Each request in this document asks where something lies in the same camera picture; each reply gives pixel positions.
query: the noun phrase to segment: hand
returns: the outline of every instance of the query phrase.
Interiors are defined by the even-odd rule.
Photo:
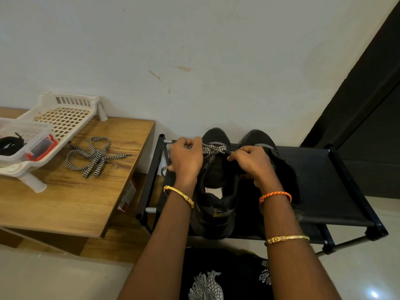
[[[192,145],[192,148],[188,149],[185,145]],[[168,170],[175,172],[175,183],[196,184],[197,175],[203,165],[202,139],[179,138],[171,145],[170,157],[172,164]]]
[[[254,185],[262,192],[283,190],[270,158],[261,146],[243,146],[228,157],[228,161],[233,160],[247,173],[245,178],[254,179]]]

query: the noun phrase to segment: bracelet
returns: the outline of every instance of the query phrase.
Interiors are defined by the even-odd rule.
[[[274,191],[273,193],[261,196],[260,203],[263,203],[265,198],[273,195],[287,195],[289,197],[289,202],[292,202],[292,196],[290,195],[290,193],[287,193],[286,191]]]
[[[189,204],[191,208],[194,208],[194,202],[192,199],[190,199],[187,195],[185,195],[183,192],[181,192],[180,190],[177,190],[176,188],[166,185],[164,186],[164,193],[167,195],[167,193],[165,192],[166,190],[173,190],[174,192],[180,194]]]
[[[265,246],[267,246],[268,244],[272,244],[275,242],[279,242],[279,241],[287,241],[287,240],[292,240],[292,239],[307,239],[308,241],[310,241],[310,237],[306,236],[306,235],[301,235],[301,236],[279,236],[279,237],[273,237],[270,239],[267,239],[267,242],[265,242]]]

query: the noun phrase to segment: wooden table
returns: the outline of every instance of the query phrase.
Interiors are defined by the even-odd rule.
[[[0,117],[16,118],[25,111],[0,107]],[[124,159],[108,160],[99,177],[84,178],[82,171],[68,169],[67,147],[45,166],[33,171],[33,175],[47,184],[41,193],[35,193],[16,178],[0,176],[0,227],[73,253],[79,249],[71,248],[71,240],[84,245],[88,237],[104,237],[109,218],[154,124],[151,120],[111,117],[100,121],[95,116],[84,126],[73,137],[73,145],[88,149],[90,137],[105,136],[111,141],[108,154],[132,154]],[[104,145],[103,141],[95,144],[96,148]],[[77,166],[87,164],[87,159],[79,156],[73,156],[72,161]]]

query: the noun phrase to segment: shoelace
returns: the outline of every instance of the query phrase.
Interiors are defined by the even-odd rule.
[[[98,141],[98,140],[107,140],[106,146],[102,148],[102,150],[97,150],[94,148],[93,141]],[[65,160],[65,164],[68,166],[69,169],[71,170],[84,170],[85,172],[83,173],[83,176],[87,178],[90,175],[90,172],[92,171],[93,167],[98,164],[96,170],[93,173],[93,176],[98,177],[100,176],[100,171],[106,163],[106,160],[115,160],[115,159],[122,159],[126,158],[127,156],[132,156],[131,154],[118,154],[115,156],[107,156],[107,149],[110,147],[111,142],[107,137],[91,137],[89,139],[89,149],[91,153],[88,153],[87,151],[80,149],[80,148],[75,148],[74,150],[70,151],[67,154],[67,158]],[[73,154],[80,154],[88,159],[90,159],[92,162],[84,167],[76,167],[70,162],[71,156]]]
[[[231,153],[233,153],[232,151],[228,151],[226,148],[226,145],[221,145],[221,146],[217,146],[214,144],[204,144],[203,143],[203,155],[208,155],[210,153],[212,153],[214,151],[214,153],[216,154],[228,154],[230,155]],[[169,165],[164,166],[161,169],[161,175],[163,177],[165,177],[164,171],[166,171],[168,169]]]

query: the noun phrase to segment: black t-shirt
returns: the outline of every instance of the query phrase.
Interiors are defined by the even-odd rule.
[[[187,248],[180,299],[273,299],[268,260],[226,249]]]

